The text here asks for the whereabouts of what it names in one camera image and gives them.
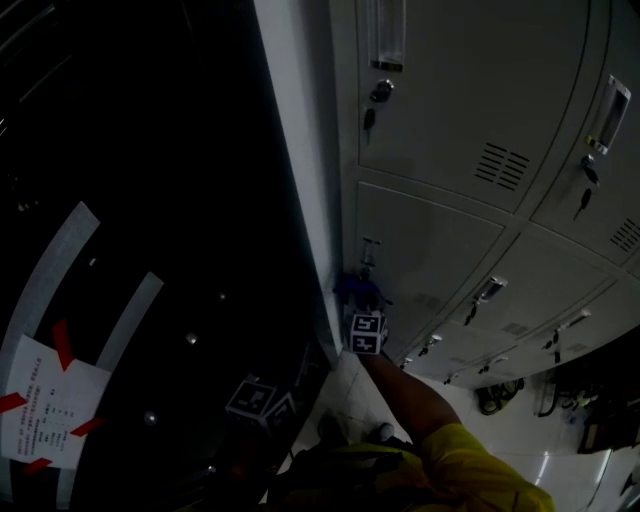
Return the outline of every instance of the yellow shirt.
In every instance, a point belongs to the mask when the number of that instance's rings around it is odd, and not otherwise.
[[[417,455],[363,443],[303,457],[300,464],[296,458],[282,475],[288,488],[274,504],[282,510],[554,511],[546,492],[490,455],[460,424],[440,428],[416,448]]]

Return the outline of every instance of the ventilation slot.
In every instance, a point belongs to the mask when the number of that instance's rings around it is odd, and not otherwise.
[[[505,325],[502,330],[509,334],[513,334],[514,336],[520,336],[527,332],[529,328],[526,325],[510,323],[509,325]]]
[[[574,354],[577,354],[578,352],[582,352],[586,348],[588,348],[586,345],[583,345],[582,343],[576,343],[575,345],[567,347],[566,350],[567,352],[573,352]]]
[[[624,252],[631,252],[640,241],[640,227],[631,219],[625,219],[622,226],[611,237],[611,242]]]
[[[513,192],[518,188],[528,166],[528,158],[487,142],[474,176]]]
[[[437,297],[431,297],[425,293],[416,293],[413,297],[413,303],[417,304],[418,306],[424,306],[428,309],[440,309],[440,299],[438,299]]]

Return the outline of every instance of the white tape strip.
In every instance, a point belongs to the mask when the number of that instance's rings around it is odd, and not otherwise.
[[[138,289],[134,292],[131,300],[124,308],[122,315],[118,319],[109,339],[102,349],[96,366],[113,372],[120,362],[120,358],[129,345],[136,329],[142,322],[144,315],[160,292],[164,283],[149,272]],[[71,504],[71,494],[76,479],[76,471],[73,469],[61,469],[58,477],[58,493],[56,498],[59,510],[68,509]]]
[[[42,253],[16,303],[0,347],[0,394],[7,392],[9,370],[22,334],[35,336],[62,279],[93,235],[100,221],[79,203]],[[2,415],[0,414],[0,432]],[[10,461],[0,457],[0,498],[13,502]]]

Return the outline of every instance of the paper notice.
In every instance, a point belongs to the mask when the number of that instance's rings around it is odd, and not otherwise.
[[[2,417],[3,457],[20,462],[51,460],[49,467],[75,469],[86,436],[70,434],[95,416],[111,374],[74,359],[62,371],[58,353],[22,336],[6,393],[28,403]]]

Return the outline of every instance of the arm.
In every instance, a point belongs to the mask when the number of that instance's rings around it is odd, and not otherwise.
[[[391,412],[414,444],[419,444],[440,427],[460,423],[458,415],[438,393],[403,372],[389,359],[360,356]]]
[[[499,505],[492,510],[554,510],[549,495],[489,455],[433,389],[383,356],[360,356],[360,361],[411,436],[425,471],[440,492]],[[439,430],[446,425],[450,427]]]

